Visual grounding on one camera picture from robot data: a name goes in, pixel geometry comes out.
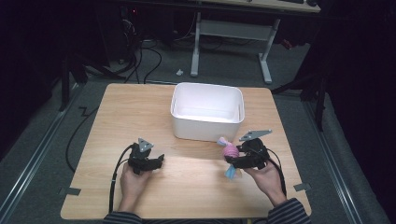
desk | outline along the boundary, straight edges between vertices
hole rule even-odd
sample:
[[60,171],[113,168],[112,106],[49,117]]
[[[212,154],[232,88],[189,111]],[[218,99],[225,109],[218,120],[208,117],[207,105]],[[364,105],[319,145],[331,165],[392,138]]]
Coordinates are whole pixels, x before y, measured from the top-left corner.
[[[253,0],[251,2],[247,2],[246,0],[202,0],[202,2],[236,5],[241,7],[264,7],[299,12],[320,12],[320,8],[318,6],[311,7],[306,2],[303,4],[295,4],[277,0]],[[262,67],[264,82],[271,84],[272,79],[268,69],[267,57],[274,42],[279,23],[280,19],[275,19],[272,26],[261,26],[228,21],[201,20],[201,13],[198,12],[195,25],[195,46],[192,54],[191,76],[198,76],[200,35],[218,35],[266,41],[263,52],[259,54],[259,62]]]
[[[228,164],[221,156],[221,146],[173,135],[170,105],[174,88],[135,84],[107,87],[70,186],[81,192],[66,196],[62,218],[97,219],[107,214],[110,180],[117,160],[138,137],[154,144],[151,158],[165,154],[163,168],[153,173],[137,206],[136,213],[142,218],[267,216],[273,207],[248,174],[242,172],[242,177],[234,180],[224,176]],[[249,130],[273,130],[262,141],[282,162],[288,197],[300,200],[310,215],[305,192],[293,187],[302,181],[271,92],[264,88],[240,90],[246,117],[237,136]],[[120,197],[118,180],[115,210]]]

white desk leg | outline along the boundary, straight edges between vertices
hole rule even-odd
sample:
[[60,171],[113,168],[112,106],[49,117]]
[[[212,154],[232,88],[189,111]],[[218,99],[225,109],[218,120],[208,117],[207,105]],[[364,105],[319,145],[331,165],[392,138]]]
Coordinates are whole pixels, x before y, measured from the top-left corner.
[[268,53],[270,52],[271,46],[274,42],[274,38],[276,35],[277,27],[279,26],[280,19],[275,20],[273,27],[271,28],[268,41],[267,41],[267,46],[265,48],[264,53],[259,54],[259,59],[260,59],[260,65],[262,66],[262,75],[264,76],[264,82],[266,84],[271,84],[272,79],[271,79],[271,74],[268,69],[268,63],[267,63],[267,57]]
[[192,53],[191,63],[191,76],[198,77],[198,66],[199,66],[199,36],[201,33],[201,12],[197,12],[197,22],[195,25],[195,46],[194,52]]

human hand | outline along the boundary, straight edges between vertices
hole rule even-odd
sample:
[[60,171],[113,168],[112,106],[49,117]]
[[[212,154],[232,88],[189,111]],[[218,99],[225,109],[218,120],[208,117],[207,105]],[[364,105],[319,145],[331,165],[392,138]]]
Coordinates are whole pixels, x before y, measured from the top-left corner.
[[151,173],[152,171],[146,171],[137,175],[128,163],[124,163],[120,178],[122,200],[120,202],[119,212],[132,213],[134,211],[137,200],[143,193]]
[[247,168],[244,171],[253,177],[257,187],[267,195],[272,205],[277,206],[285,202],[287,198],[282,191],[278,170],[271,162],[268,161],[266,164],[260,170]]

white container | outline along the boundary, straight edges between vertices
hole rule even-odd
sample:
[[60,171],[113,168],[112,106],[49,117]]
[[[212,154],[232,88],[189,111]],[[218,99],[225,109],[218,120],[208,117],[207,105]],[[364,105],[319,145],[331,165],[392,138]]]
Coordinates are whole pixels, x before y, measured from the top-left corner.
[[175,87],[171,114],[178,138],[233,141],[245,118],[244,100],[235,87],[184,82]]

cable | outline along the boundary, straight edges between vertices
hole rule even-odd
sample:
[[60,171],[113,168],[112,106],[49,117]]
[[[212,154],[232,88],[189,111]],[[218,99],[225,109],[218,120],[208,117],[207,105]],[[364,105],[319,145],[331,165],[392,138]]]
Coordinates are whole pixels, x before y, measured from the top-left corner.
[[190,35],[190,36],[187,36],[187,35],[189,35],[191,33],[192,27],[194,26],[196,16],[197,16],[197,13],[195,12],[194,17],[192,18],[192,23],[191,23],[189,31],[183,37],[175,39],[174,41],[178,41],[178,40],[182,40],[182,39],[186,39],[186,38],[190,38],[190,37],[194,36],[194,35]]
[[142,63],[142,47],[140,46],[140,58],[139,58],[139,63],[134,67],[134,71],[131,72],[131,74],[125,79],[124,83],[127,83],[129,78],[131,78],[131,76],[136,73],[136,80],[137,83],[140,84],[139,81],[139,75],[137,74],[137,68],[139,67],[139,65]]
[[160,66],[161,62],[163,61],[163,56],[161,56],[161,54],[160,54],[158,51],[156,51],[156,50],[154,50],[154,49],[147,49],[147,50],[151,50],[151,51],[157,53],[158,56],[160,56],[160,61],[158,62],[158,64],[157,64],[153,69],[151,69],[151,71],[149,71],[149,72],[145,75],[145,78],[143,79],[143,84],[146,84],[146,80],[147,80],[148,76],[149,76],[155,69],[157,69],[158,66]]
[[214,36],[211,36],[211,37],[207,37],[207,38],[202,38],[202,40],[211,40],[211,39],[219,39],[219,44],[218,44],[217,46],[215,46],[214,48],[205,48],[205,47],[203,47],[203,44],[204,44],[204,43],[200,43],[200,48],[201,48],[201,49],[215,50],[215,49],[219,49],[219,48],[223,45],[223,40],[224,40],[223,37],[219,37],[219,36],[214,37]]
[[174,42],[174,44],[181,46],[181,47],[190,47],[195,44],[194,40],[189,40],[192,37],[194,37],[194,35],[187,36],[184,39],[179,39],[177,42]]
[[267,148],[267,150],[270,151],[270,152],[272,152],[272,153],[276,156],[277,162],[279,162],[279,168],[282,169],[282,165],[280,164],[280,159],[279,159],[279,157],[276,155],[276,153],[275,153],[273,150],[269,149],[269,148]]
[[108,199],[108,213],[113,212],[113,203],[114,203],[114,189],[116,187],[116,179],[117,179],[117,171],[119,170],[119,167],[121,164],[123,164],[125,161],[121,161],[122,158],[124,157],[125,153],[132,148],[132,145],[128,146],[123,150],[123,152],[120,155],[119,161],[117,162],[116,168],[114,169],[113,173],[113,178],[111,178],[111,186],[110,186],[110,195]]
[[86,121],[86,120],[87,120],[98,108],[99,108],[99,106],[96,107],[90,114],[86,115],[85,112],[86,112],[86,110],[87,110],[87,107],[82,107],[82,106],[80,107],[80,109],[83,109],[83,112],[82,112],[82,115],[81,115],[81,116],[83,116],[83,117],[85,117],[85,118],[84,118],[84,120],[77,126],[77,128],[74,130],[72,136],[69,138],[69,142],[67,143],[66,152],[65,152],[67,166],[70,168],[70,170],[71,170],[73,173],[76,172],[76,169],[73,168],[73,166],[71,165],[71,163],[70,163],[70,161],[69,161],[69,148],[70,148],[70,145],[71,145],[71,143],[72,143],[74,137],[76,136],[77,131],[78,131],[79,128],[82,126],[82,124],[83,124],[83,123],[84,123],[84,122],[85,122],[85,121]]
[[279,173],[279,178],[280,178],[280,186],[281,186],[282,191],[285,194],[285,196],[287,196],[285,176],[283,176],[282,169],[279,166],[277,166],[277,164],[271,158],[269,158],[268,161],[271,162],[277,169],[277,172]]
[[[140,42],[140,39],[141,39],[141,36],[142,36],[142,32],[137,32],[136,33],[136,29],[134,28],[134,24],[133,23],[131,23],[130,21],[125,20],[125,19],[121,20],[121,22],[123,22],[123,24],[125,26],[125,29],[126,29],[126,31],[124,30],[124,32],[123,32],[125,37],[126,37],[126,41],[127,41],[127,55],[126,55],[126,58],[127,59],[129,59],[129,58],[131,59],[131,60],[129,60],[128,64],[125,67],[121,68],[118,71],[114,71],[113,72],[113,71],[110,71],[107,68],[103,67],[101,64],[97,64],[95,62],[92,62],[92,61],[84,58],[81,55],[76,55],[77,58],[79,58],[82,61],[83,64],[93,67],[95,70],[97,70],[100,73],[102,73],[102,75],[106,75],[108,77],[115,78],[115,79],[124,79],[124,77],[120,77],[119,75],[124,73],[124,72],[127,72],[127,71],[131,70],[132,68],[134,68],[135,63],[136,63],[136,58],[134,56],[134,51],[135,51],[135,49],[137,49],[135,46],[136,46],[136,43]],[[96,76],[100,75],[98,73],[95,73],[95,72],[89,70],[88,68],[86,68],[86,71],[88,73],[96,75]]]

